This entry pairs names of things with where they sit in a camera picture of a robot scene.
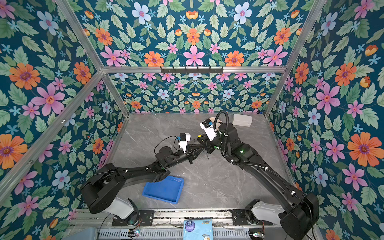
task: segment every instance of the aluminum frame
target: aluminum frame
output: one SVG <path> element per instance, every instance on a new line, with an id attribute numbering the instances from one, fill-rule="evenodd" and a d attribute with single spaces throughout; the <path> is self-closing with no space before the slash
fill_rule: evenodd
<path id="1" fill-rule="evenodd" d="M 288 79 L 289 75 L 292 72 L 293 66 L 296 63 L 299 54 L 301 52 L 301 49 L 304 47 L 305 42 L 307 41 L 307 38 L 312 31 L 314 24 L 319 17 L 321 10 L 323 9 L 325 3 L 327 0 L 314 0 L 314 3 L 312 5 L 312 8 L 310 12 L 308 13 L 307 19 L 305 20 L 305 23 L 303 25 L 303 28 L 301 30 L 301 34 L 298 37 L 295 46 L 293 47 L 293 50 L 288 58 L 287 65 L 286 65 L 286 71 L 283 73 L 283 75 L 280 77 L 279 82 L 277 83 L 275 90 L 273 91 L 273 94 L 271 98 L 269 99 L 269 104 L 267 109 L 265 110 L 264 115 L 268 116 L 269 113 L 272 110 L 272 107 L 276 103 L 278 96 L 280 92 L 283 90 L 284 83 Z"/>

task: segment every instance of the pink flower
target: pink flower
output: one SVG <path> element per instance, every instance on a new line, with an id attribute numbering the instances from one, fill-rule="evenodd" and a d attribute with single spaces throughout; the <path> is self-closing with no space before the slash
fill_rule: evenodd
<path id="1" fill-rule="evenodd" d="M 262 49 L 262 50 L 261 50 L 260 52 L 258 52 L 257 54 L 258 54 L 257 58 L 264 59 L 264 57 L 268 56 L 268 51 Z"/>
<path id="2" fill-rule="evenodd" d="M 16 186 L 15 194 L 19 195 L 23 191 L 24 185 L 25 187 L 33 187 L 33 181 L 30 179 L 36 177 L 36 175 L 37 175 L 37 171 L 33 171 L 25 175 L 25 177 L 23 177 L 19 182 L 19 184 Z"/>
<path id="3" fill-rule="evenodd" d="M 324 88 L 324 84 L 325 84 L 324 78 L 320 78 L 320 79 L 317 79 L 317 83 L 314 86 L 317 87 L 317 91 L 319 91 L 320 89 L 322 90 Z"/>
<path id="4" fill-rule="evenodd" d="M 68 217 L 67 217 L 67 220 L 68 221 L 71 221 L 72 219 L 74 219 L 74 218 L 76 218 L 76 209 L 73 209 L 72 211 L 70 211 L 69 213 L 68 213 Z"/>
<path id="5" fill-rule="evenodd" d="M 35 115 L 40 115 L 40 112 L 37 111 L 39 106 L 33 106 L 33 103 L 31 102 L 28 103 L 28 106 L 24 105 L 22 108 L 25 110 L 25 112 L 23 112 L 24 116 L 29 115 L 30 118 L 34 119 Z"/>
<path id="6" fill-rule="evenodd" d="M 239 81 L 241 81 L 243 78 L 244 79 L 247 78 L 246 73 L 235 73 L 235 74 L 236 74 L 235 78 L 238 79 Z"/>
<path id="7" fill-rule="evenodd" d="M 252 87 L 252 82 L 250 80 L 248 82 L 244 82 L 243 87 L 245 87 L 245 89 L 251 88 Z"/>
<path id="8" fill-rule="evenodd" d="M 174 53 L 176 54 L 176 51 L 178 51 L 179 49 L 176 48 L 176 44 L 172 45 L 171 43 L 169 44 L 169 47 L 168 47 L 168 50 L 169 50 L 169 53 Z"/>
<path id="9" fill-rule="evenodd" d="M 295 118 L 297 118 L 297 117 L 300 115 L 299 110 L 300 110 L 300 108 L 298 108 L 297 106 L 295 106 L 295 108 L 293 109 L 293 113 L 292 113 L 292 115 L 293 115 Z"/>
<path id="10" fill-rule="evenodd" d="M 360 16 L 361 18 L 365 18 L 367 15 L 367 11 L 371 10 L 375 6 L 375 3 L 372 2 L 372 0 L 361 0 L 361 6 L 358 6 L 355 8 L 355 20 L 358 19 Z"/>
<path id="11" fill-rule="evenodd" d="M 120 57 L 124 57 L 125 60 L 131 59 L 131 53 L 127 52 L 127 50 L 120 50 Z"/>
<path id="12" fill-rule="evenodd" d="M 143 73 L 144 79 L 148 79 L 150 82 L 152 82 L 152 79 L 156 79 L 155 73 Z"/>
<path id="13" fill-rule="evenodd" d="M 175 79 L 175 76 L 173 76 L 172 73 L 160 73 L 160 76 L 163 76 L 161 80 L 167 80 L 167 82 L 170 82 L 171 79 Z"/>
<path id="14" fill-rule="evenodd" d="M 222 74 L 219 74 L 216 76 L 216 79 L 220 79 L 220 82 L 223 82 L 224 80 L 228 80 L 229 79 L 229 75 L 231 73 L 222 73 Z"/>
<path id="15" fill-rule="evenodd" d="M 52 152 L 48 151 L 48 150 L 51 150 L 52 148 L 53 148 L 53 144 L 52 143 L 48 144 L 45 151 L 39 156 L 39 162 L 44 162 L 46 156 L 52 157 Z"/>
<path id="16" fill-rule="evenodd" d="M 358 201 L 352 198 L 352 195 L 350 192 L 348 192 L 347 195 L 342 193 L 341 196 L 344 198 L 344 200 L 342 200 L 341 203 L 343 203 L 344 205 L 347 205 L 348 211 L 351 211 L 352 209 L 355 211 L 358 210 L 358 208 L 355 205 L 356 203 L 358 203 Z"/>
<path id="17" fill-rule="evenodd" d="M 94 112 L 95 112 L 95 109 L 92 109 L 92 107 L 88 107 L 88 108 L 85 108 L 85 115 L 88 116 L 89 118 L 95 116 Z"/>
<path id="18" fill-rule="evenodd" d="M 147 83 L 143 82 L 143 81 L 140 81 L 139 86 L 140 86 L 140 88 L 142 88 L 144 90 L 147 89 L 147 87 L 148 87 Z"/>
<path id="19" fill-rule="evenodd" d="M 217 88 L 216 86 L 217 83 L 213 83 L 212 81 L 210 83 L 208 83 L 208 89 L 210 90 L 214 90 L 215 88 Z"/>
<path id="20" fill-rule="evenodd" d="M 114 50 L 112 53 L 112 50 L 107 46 L 104 47 L 104 50 L 106 51 L 106 53 L 101 52 L 100 55 L 104 58 L 108 58 L 107 60 L 108 66 L 112 66 L 113 64 L 115 64 L 116 67 L 120 67 L 121 66 L 120 63 L 126 63 L 124 59 L 119 58 L 120 57 L 119 50 Z"/>
<path id="21" fill-rule="evenodd" d="M 5 18 L 8 15 L 8 17 L 15 19 L 15 16 L 11 13 L 14 11 L 15 8 L 11 5 L 7 5 L 6 0 L 0 0 L 0 17 Z"/>
<path id="22" fill-rule="evenodd" d="M 293 170 L 293 172 L 296 172 L 297 171 L 297 166 L 295 163 L 292 163 L 291 164 L 291 169 Z"/>
<path id="23" fill-rule="evenodd" d="M 66 154 L 67 152 L 70 152 L 70 147 L 72 144 L 70 144 L 68 141 L 66 142 L 61 142 L 59 147 L 59 151 L 61 151 L 61 154 Z"/>
<path id="24" fill-rule="evenodd" d="M 337 98 L 333 98 L 339 93 L 339 86 L 333 87 L 331 91 L 329 91 L 330 86 L 328 83 L 324 84 L 324 93 L 316 93 L 317 99 L 321 100 L 316 108 L 322 109 L 324 107 L 325 114 L 329 114 L 331 112 L 331 105 L 337 107 L 340 105 L 340 101 Z"/>
<path id="25" fill-rule="evenodd" d="M 173 3 L 173 0 L 163 0 L 163 4 L 166 6 L 168 2 Z"/>
<path id="26" fill-rule="evenodd" d="M 288 77 L 287 80 L 285 80 L 285 90 L 288 90 L 288 92 L 291 90 L 291 88 L 293 87 L 293 77 Z"/>
<path id="27" fill-rule="evenodd" d="M 319 154 L 319 150 L 321 151 L 320 141 L 316 141 L 313 139 L 313 143 L 311 143 L 312 152 L 316 151 L 316 154 Z"/>
<path id="28" fill-rule="evenodd" d="M 94 96 L 95 94 L 93 92 L 90 92 L 88 94 L 88 96 L 85 98 L 85 102 L 87 103 L 88 101 L 92 102 L 93 101 L 93 98 L 92 96 Z"/>
<path id="29" fill-rule="evenodd" d="M 352 163 L 349 164 L 348 168 L 349 168 L 349 171 L 346 168 L 343 169 L 343 173 L 348 176 L 344 179 L 344 182 L 346 184 L 352 183 L 352 186 L 356 191 L 358 191 L 360 188 L 359 184 L 362 185 L 363 187 L 368 186 L 367 182 L 364 179 L 360 178 L 364 176 L 364 170 L 358 169 L 355 172 L 355 166 Z"/>
<path id="30" fill-rule="evenodd" d="M 25 202 L 19 203 L 18 207 L 20 208 L 19 217 L 25 213 L 25 215 L 29 216 L 32 213 L 32 209 L 39 207 L 39 204 L 35 203 L 39 200 L 39 197 L 34 197 L 29 195 L 26 197 Z"/>
<path id="31" fill-rule="evenodd" d="M 281 149 L 281 153 L 284 157 L 284 160 L 286 162 L 288 162 L 288 157 L 287 157 L 287 154 L 288 154 L 288 149 L 284 149 L 284 145 L 283 144 L 280 144 L 280 149 Z"/>
<path id="32" fill-rule="evenodd" d="M 292 93 L 292 95 L 294 96 L 293 101 L 300 102 L 300 98 L 303 96 L 303 93 L 301 93 L 301 87 L 295 87 L 295 91 Z"/>
<path id="33" fill-rule="evenodd" d="M 188 52 L 183 53 L 184 57 L 189 58 L 185 64 L 187 66 L 190 66 L 192 64 L 193 66 L 196 66 L 196 64 L 203 65 L 203 61 L 200 58 L 204 57 L 205 53 L 197 52 L 197 47 L 195 45 L 192 45 L 190 50 L 191 50 L 191 53 L 188 53 Z"/>
<path id="34" fill-rule="evenodd" d="M 211 48 L 209 50 L 212 51 L 212 54 L 214 54 L 214 53 L 218 53 L 219 49 L 220 47 L 217 45 L 217 43 L 215 43 L 215 45 L 211 44 Z"/>
<path id="35" fill-rule="evenodd" d="M 64 88 L 67 86 L 67 85 L 65 85 L 64 83 L 64 80 L 63 79 L 58 79 L 58 78 L 55 78 L 55 81 L 54 82 L 52 82 L 52 84 L 53 85 L 55 85 L 56 86 L 56 90 L 59 90 L 60 89 L 60 91 L 64 91 Z"/>
<path id="36" fill-rule="evenodd" d="M 362 114 L 361 108 L 363 106 L 364 106 L 364 104 L 362 104 L 362 103 L 358 104 L 358 101 L 355 100 L 353 102 L 353 105 L 352 104 L 348 104 L 348 107 L 350 108 L 350 110 L 348 110 L 347 113 L 348 114 L 352 114 L 353 118 L 355 118 L 356 114 L 359 114 L 359 115 Z"/>
<path id="37" fill-rule="evenodd" d="M 220 4 L 220 0 L 209 0 L 211 3 L 215 2 L 216 5 L 219 5 Z"/>
<path id="38" fill-rule="evenodd" d="M 327 151 L 327 156 L 332 155 L 332 159 L 334 162 L 337 162 L 338 157 L 341 159 L 345 159 L 344 153 L 341 152 L 341 150 L 344 149 L 344 144 L 337 145 L 336 139 L 332 139 L 332 145 L 329 142 L 327 142 L 325 145 L 327 146 L 327 148 L 330 149 Z"/>
<path id="39" fill-rule="evenodd" d="M 31 100 L 31 103 L 41 106 L 44 104 L 44 107 L 41 109 L 43 116 L 47 116 L 51 113 L 51 108 L 54 113 L 59 114 L 64 109 L 64 105 L 59 102 L 59 100 L 63 100 L 65 97 L 64 93 L 55 94 L 55 86 L 53 84 L 48 84 L 46 92 L 43 88 L 37 87 L 37 92 L 42 96 L 34 97 Z"/>
<path id="40" fill-rule="evenodd" d="M 104 89 L 103 84 L 104 84 L 104 82 L 103 82 L 102 80 L 100 80 L 100 81 L 97 83 L 97 85 L 96 85 L 96 90 L 97 90 L 98 92 L 100 92 L 100 90 L 103 90 L 103 89 Z"/>
<path id="41" fill-rule="evenodd" d="M 180 82 L 180 80 L 177 82 L 177 83 L 175 83 L 175 89 L 177 89 L 177 90 L 179 90 L 180 91 L 180 89 L 184 89 L 184 84 L 182 84 L 181 82 Z"/>
<path id="42" fill-rule="evenodd" d="M 263 60 L 263 63 L 269 63 L 268 66 L 274 66 L 275 63 L 276 65 L 281 65 L 283 64 L 283 61 L 280 58 L 285 57 L 288 52 L 281 52 L 283 50 L 283 45 L 280 45 L 277 49 L 276 52 L 273 51 L 272 49 L 268 50 L 268 56 L 269 58 L 265 58 Z"/>

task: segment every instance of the floral wallpaper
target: floral wallpaper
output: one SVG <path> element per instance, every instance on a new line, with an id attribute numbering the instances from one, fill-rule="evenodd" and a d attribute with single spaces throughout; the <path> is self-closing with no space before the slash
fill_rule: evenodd
<path id="1" fill-rule="evenodd" d="M 327 240 L 384 239 L 384 1 L 323 8 L 269 115 Z"/>
<path id="2" fill-rule="evenodd" d="M 0 57 L 1 179 L 95 70 L 52 1 L 0 1 Z"/>
<path id="3" fill-rule="evenodd" d="M 100 81 L 3 203 L 0 239 L 63 238 L 76 209 L 86 207 L 77 199 L 81 184 L 106 163 L 123 121 Z"/>

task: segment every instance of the gray marble surface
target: gray marble surface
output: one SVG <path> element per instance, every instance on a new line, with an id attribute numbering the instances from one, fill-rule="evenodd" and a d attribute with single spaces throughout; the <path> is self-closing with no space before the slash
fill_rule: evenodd
<path id="1" fill-rule="evenodd" d="M 204 131 L 199 123 L 215 114 L 132 114 L 128 126 L 114 155 L 116 167 L 139 167 L 155 161 L 154 146 L 162 139 L 181 132 L 191 134 L 191 141 Z M 268 123 L 261 114 L 252 114 L 250 127 L 236 126 L 242 142 L 253 146 L 264 160 L 282 177 L 287 179 L 285 167 L 280 160 Z M 171 146 L 173 139 L 160 144 Z M 253 199 L 278 204 L 272 194 L 250 174 L 229 164 L 214 151 L 202 152 L 190 165 L 188 161 L 170 168 L 171 176 L 184 179 L 184 187 L 178 204 L 171 204 L 142 196 L 145 183 L 120 190 L 120 198 L 132 199 L 139 209 L 145 208 L 243 208 Z"/>

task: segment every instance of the light blue flower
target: light blue flower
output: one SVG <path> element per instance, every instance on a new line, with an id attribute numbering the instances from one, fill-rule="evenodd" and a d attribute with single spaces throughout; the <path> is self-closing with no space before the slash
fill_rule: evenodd
<path id="1" fill-rule="evenodd" d="M 185 16 L 181 16 L 181 15 L 180 15 L 180 21 L 181 21 L 181 22 L 185 22 L 185 21 L 187 21 L 187 20 L 185 19 Z"/>
<path id="2" fill-rule="evenodd" d="M 362 131 L 362 127 L 360 127 L 360 124 L 356 124 L 356 126 L 353 126 L 353 128 L 355 129 L 354 132 L 360 133 Z"/>
<path id="3" fill-rule="evenodd" d="M 203 21 L 205 21 L 205 18 L 204 18 L 205 16 L 203 15 L 203 16 L 199 16 L 199 22 L 201 22 L 201 23 L 203 23 Z"/>
<path id="4" fill-rule="evenodd" d="M 89 19 L 85 15 L 80 15 L 80 17 L 81 17 L 81 20 L 83 20 L 86 23 L 89 21 Z"/>
<path id="5" fill-rule="evenodd" d="M 5 131 L 5 133 L 11 133 L 11 135 L 13 135 L 15 132 L 18 132 L 19 130 L 17 130 L 17 125 L 14 125 L 13 127 L 11 125 L 7 125 L 7 128 L 8 130 Z"/>
<path id="6" fill-rule="evenodd" d="M 36 187 L 40 187 L 42 185 L 42 183 L 44 182 L 44 180 L 42 180 L 41 178 L 39 178 L 39 180 L 36 180 L 35 183 L 36 183 Z"/>
<path id="7" fill-rule="evenodd" d="M 3 46 L 3 52 L 7 52 L 8 54 L 10 54 L 11 52 L 13 52 L 13 49 L 10 49 L 10 45 L 4 45 L 3 43 L 1 44 Z"/>
<path id="8" fill-rule="evenodd" d="M 377 58 L 377 54 L 373 55 L 373 58 L 368 60 L 368 62 L 371 62 L 369 65 L 377 64 L 377 61 L 380 59 L 381 59 L 381 57 Z"/>
<path id="9" fill-rule="evenodd" d="M 13 113 L 13 115 L 16 116 L 16 114 L 20 114 L 20 110 L 21 108 L 17 108 L 16 106 L 13 106 L 13 109 L 10 109 L 9 112 Z"/>
<path id="10" fill-rule="evenodd" d="M 34 12 L 35 10 L 33 9 L 33 6 L 29 5 L 29 3 L 26 4 L 26 8 L 30 11 L 30 12 Z"/>
<path id="11" fill-rule="evenodd" d="M 233 15 L 235 15 L 235 14 L 236 14 L 236 12 L 234 12 L 233 9 L 231 11 L 228 10 L 228 15 L 230 17 L 233 17 Z"/>
<path id="12" fill-rule="evenodd" d="M 32 232 L 32 234 L 35 234 L 36 236 L 39 234 L 39 232 L 41 231 L 41 225 L 40 226 L 35 226 L 35 230 Z"/>

